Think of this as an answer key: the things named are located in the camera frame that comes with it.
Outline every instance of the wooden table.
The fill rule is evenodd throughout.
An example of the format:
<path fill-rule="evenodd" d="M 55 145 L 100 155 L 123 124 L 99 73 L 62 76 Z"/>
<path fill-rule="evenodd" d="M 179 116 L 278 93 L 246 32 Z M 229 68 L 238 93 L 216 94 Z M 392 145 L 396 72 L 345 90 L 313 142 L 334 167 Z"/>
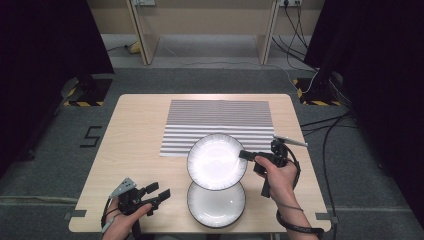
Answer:
<path fill-rule="evenodd" d="M 73 232 L 99 232 L 100 218 L 108 196 L 126 177 L 137 188 L 159 182 L 171 189 L 153 216 L 140 219 L 145 233 L 276 233 L 285 232 L 275 220 L 276 206 L 260 195 L 263 180 L 248 165 L 241 183 L 246 207 L 240 219 L 229 227 L 211 229 L 199 224 L 187 207 L 187 190 L 192 182 L 184 157 L 160 157 L 171 100 L 268 101 L 276 134 L 304 141 L 291 99 L 285 94 L 134 94 L 120 97 L 76 206 L 84 217 L 72 217 Z M 329 220 L 317 220 L 327 213 L 308 151 L 290 146 L 302 173 L 295 189 L 298 201 L 313 227 L 328 231 Z"/>

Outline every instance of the gray carpet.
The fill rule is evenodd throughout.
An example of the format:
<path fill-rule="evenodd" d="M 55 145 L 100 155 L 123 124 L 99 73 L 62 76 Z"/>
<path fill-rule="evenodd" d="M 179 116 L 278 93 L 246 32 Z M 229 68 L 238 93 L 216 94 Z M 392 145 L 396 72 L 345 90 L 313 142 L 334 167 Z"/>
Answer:
<path fill-rule="evenodd" d="M 98 233 L 72 233 L 66 213 L 72 212 L 101 143 L 94 148 L 84 136 L 103 136 L 122 94 L 142 93 L 286 93 L 292 97 L 300 124 L 339 116 L 347 107 L 307 106 L 297 98 L 282 70 L 115 69 L 102 107 L 60 106 L 44 132 L 32 161 L 14 162 L 0 180 L 0 239 L 97 239 Z M 291 79 L 311 76 L 290 71 Z M 74 82 L 63 90 L 66 96 Z M 332 122 L 304 127 L 313 129 Z M 305 136 L 326 205 L 331 204 L 324 180 L 322 148 L 326 129 Z M 379 168 L 372 147 L 352 118 L 335 127 L 326 145 L 327 176 L 339 219 L 337 239 L 424 239 L 424 232 L 393 179 Z M 16 196 L 7 200 L 5 197 Z M 43 200 L 22 199 L 40 196 Z M 333 231 L 324 239 L 332 239 Z M 200 236 L 182 236 L 201 239 Z M 226 239 L 237 236 L 226 236 Z M 239 236 L 262 239 L 261 236 Z"/>

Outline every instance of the black device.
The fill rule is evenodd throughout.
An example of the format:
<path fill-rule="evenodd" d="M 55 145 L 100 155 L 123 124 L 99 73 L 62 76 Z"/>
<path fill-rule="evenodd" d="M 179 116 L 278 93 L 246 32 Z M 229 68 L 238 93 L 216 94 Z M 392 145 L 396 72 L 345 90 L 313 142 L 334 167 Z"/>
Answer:
<path fill-rule="evenodd" d="M 159 189 L 159 184 L 155 182 L 145 188 L 141 188 L 139 190 L 136 188 L 132 188 L 131 190 L 122 193 L 118 196 L 119 210 L 121 210 L 122 214 L 124 215 L 130 215 L 137 211 L 137 209 L 139 209 L 141 206 L 151 203 L 153 207 L 147 213 L 147 216 L 153 215 L 153 211 L 159 209 L 159 204 L 171 196 L 171 190 L 168 189 L 159 193 L 157 197 L 150 198 L 147 200 L 141 199 L 142 197 L 144 197 L 144 195 L 146 195 L 146 193 L 150 194 L 157 189 Z"/>
<path fill-rule="evenodd" d="M 293 183 L 293 188 L 294 188 L 300 176 L 300 165 L 296 157 L 294 156 L 293 152 L 286 146 L 285 143 L 293 143 L 300 146 L 307 146 L 307 144 L 302 144 L 297 141 L 293 141 L 289 138 L 282 138 L 280 136 L 274 135 L 274 140 L 271 142 L 271 151 L 273 152 L 273 154 L 265 153 L 265 152 L 248 152 L 245 150 L 241 150 L 239 154 L 239 158 L 243 158 L 253 162 L 256 156 L 261 156 L 268 159 L 275 166 L 280 168 L 287 165 L 289 161 L 287 156 L 288 156 L 288 153 L 290 153 L 290 155 L 293 158 L 293 163 L 297 168 L 295 182 Z M 263 175 L 266 169 L 260 164 L 255 163 L 255 166 L 253 167 L 253 171 Z M 270 197 L 269 189 L 270 189 L 270 186 L 269 186 L 268 178 L 265 178 L 265 182 L 261 191 L 261 196 L 269 198 Z"/>
<path fill-rule="evenodd" d="M 135 211 L 137 211 L 140 207 L 150 203 L 152 204 L 152 208 L 149 212 L 147 212 L 147 216 L 153 215 L 153 211 L 159 209 L 159 205 L 171 197 L 171 190 L 167 189 L 161 193 L 158 194 L 157 197 L 153 197 L 150 199 L 142 200 L 142 198 L 146 194 L 150 194 L 154 191 L 159 189 L 159 183 L 154 182 L 146 187 L 137 189 L 136 184 L 130 179 L 125 178 L 124 181 L 121 182 L 121 184 L 112 192 L 112 194 L 109 196 L 108 201 L 106 202 L 105 209 L 103 211 L 103 217 L 101 220 L 101 226 L 104 227 L 106 224 L 106 216 L 107 216 L 107 208 L 109 207 L 110 200 L 113 197 L 118 197 L 119 203 L 118 203 L 118 209 L 121 211 L 124 215 L 131 215 Z M 133 226 L 132 226 L 132 235 L 135 239 L 138 239 L 138 237 L 141 235 L 141 229 L 140 229 L 140 222 L 137 220 Z"/>

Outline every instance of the wall outlet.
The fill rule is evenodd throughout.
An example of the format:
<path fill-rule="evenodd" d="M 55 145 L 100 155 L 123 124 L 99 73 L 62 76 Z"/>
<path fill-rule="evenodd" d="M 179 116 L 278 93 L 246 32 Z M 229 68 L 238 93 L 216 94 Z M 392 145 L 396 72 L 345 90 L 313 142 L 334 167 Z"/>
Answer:
<path fill-rule="evenodd" d="M 133 0 L 134 6 L 156 6 L 155 0 Z"/>
<path fill-rule="evenodd" d="M 281 2 L 280 2 L 280 6 L 281 7 L 284 7 L 284 1 L 285 0 L 281 0 Z M 302 0 L 287 0 L 287 2 L 289 2 L 289 4 L 287 5 L 287 7 L 302 6 Z"/>

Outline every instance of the wrist strap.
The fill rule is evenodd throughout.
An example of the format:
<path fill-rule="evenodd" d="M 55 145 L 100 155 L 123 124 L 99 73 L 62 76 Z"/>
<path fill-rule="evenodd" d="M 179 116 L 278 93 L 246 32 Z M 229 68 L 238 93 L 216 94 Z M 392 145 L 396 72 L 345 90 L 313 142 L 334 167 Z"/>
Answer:
<path fill-rule="evenodd" d="M 281 226 L 283 226 L 283 227 L 285 227 L 289 230 L 292 230 L 292 231 L 295 231 L 295 232 L 301 232 L 301 233 L 317 234 L 318 239 L 321 239 L 322 235 L 324 233 L 324 229 L 322 229 L 322 228 L 300 227 L 300 226 L 296 226 L 296 225 L 293 225 L 291 223 L 285 222 L 283 220 L 283 218 L 281 217 L 281 214 L 278 210 L 277 210 L 276 217 L 277 217 L 278 223 L 280 223 Z"/>

